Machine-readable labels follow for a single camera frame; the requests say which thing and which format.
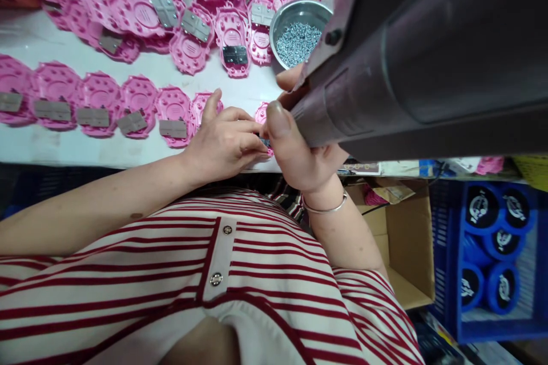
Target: blue plastic crate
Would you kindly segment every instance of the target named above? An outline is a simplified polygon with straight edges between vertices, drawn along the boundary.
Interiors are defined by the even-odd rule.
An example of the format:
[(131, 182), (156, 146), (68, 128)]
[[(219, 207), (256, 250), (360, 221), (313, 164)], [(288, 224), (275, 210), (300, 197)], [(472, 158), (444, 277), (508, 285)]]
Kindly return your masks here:
[(459, 343), (548, 336), (548, 194), (525, 185), (513, 184), (536, 200), (538, 214), (515, 263), (521, 278), (516, 308), (506, 315), (481, 307), (461, 312), (465, 234), (461, 222), (469, 184), (473, 183), (440, 180), (430, 188), (436, 279), (431, 312)]

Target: silver bracelet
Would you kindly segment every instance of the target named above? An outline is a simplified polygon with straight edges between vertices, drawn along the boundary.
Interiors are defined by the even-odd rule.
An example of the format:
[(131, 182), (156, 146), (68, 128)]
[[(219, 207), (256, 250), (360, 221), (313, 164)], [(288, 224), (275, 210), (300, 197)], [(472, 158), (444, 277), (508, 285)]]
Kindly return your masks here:
[(347, 194), (346, 190), (344, 190), (344, 193), (342, 194), (341, 204), (339, 206), (335, 207), (335, 208), (330, 209), (330, 210), (317, 210), (317, 209), (314, 209), (314, 208), (310, 208), (307, 205), (307, 202), (304, 200), (304, 197), (303, 197), (303, 207), (306, 210), (308, 210), (308, 211), (310, 211), (311, 213), (314, 213), (314, 214), (329, 214), (329, 213), (340, 210), (343, 207), (344, 203), (346, 202), (347, 197), (348, 197), (348, 194)]

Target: woman's left hand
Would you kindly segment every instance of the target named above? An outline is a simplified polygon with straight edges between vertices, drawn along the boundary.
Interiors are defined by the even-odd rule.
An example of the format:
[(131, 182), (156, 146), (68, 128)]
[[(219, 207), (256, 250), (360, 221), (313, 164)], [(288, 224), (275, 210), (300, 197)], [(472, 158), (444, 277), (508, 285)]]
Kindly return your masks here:
[(268, 148), (256, 135), (261, 125), (249, 114), (236, 107), (217, 114), (221, 95), (218, 88), (209, 97), (202, 126), (180, 154), (196, 186), (236, 176), (251, 163), (269, 158)]

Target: striped shirt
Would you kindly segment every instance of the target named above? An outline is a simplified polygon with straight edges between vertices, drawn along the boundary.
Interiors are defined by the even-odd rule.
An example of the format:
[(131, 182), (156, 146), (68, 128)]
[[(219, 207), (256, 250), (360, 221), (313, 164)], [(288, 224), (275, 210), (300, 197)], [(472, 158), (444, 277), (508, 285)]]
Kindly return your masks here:
[(206, 315), (236, 328), (242, 363), (423, 363), (388, 281), (331, 266), (251, 190), (183, 198), (66, 258), (0, 258), (2, 364), (157, 363)]

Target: black label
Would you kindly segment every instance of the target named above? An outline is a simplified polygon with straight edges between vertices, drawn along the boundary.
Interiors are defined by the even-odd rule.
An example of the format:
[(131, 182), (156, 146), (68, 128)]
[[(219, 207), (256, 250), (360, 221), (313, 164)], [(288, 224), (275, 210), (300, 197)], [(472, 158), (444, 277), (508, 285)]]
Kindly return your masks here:
[(514, 236), (504, 230), (496, 231), (491, 235), (493, 246), (501, 255), (512, 254), (518, 247), (519, 242), (522, 240), (523, 238), (520, 236)]
[(466, 222), (476, 228), (488, 228), (497, 220), (498, 201), (491, 191), (473, 185), (466, 199)]
[(515, 293), (514, 272), (505, 270), (498, 276), (497, 304), (500, 308), (508, 307)]
[(480, 281), (478, 275), (468, 268), (462, 270), (461, 298), (462, 306), (468, 305), (478, 292)]
[(515, 228), (523, 228), (529, 222), (527, 198), (515, 188), (510, 188), (502, 196), (506, 203), (506, 222)]

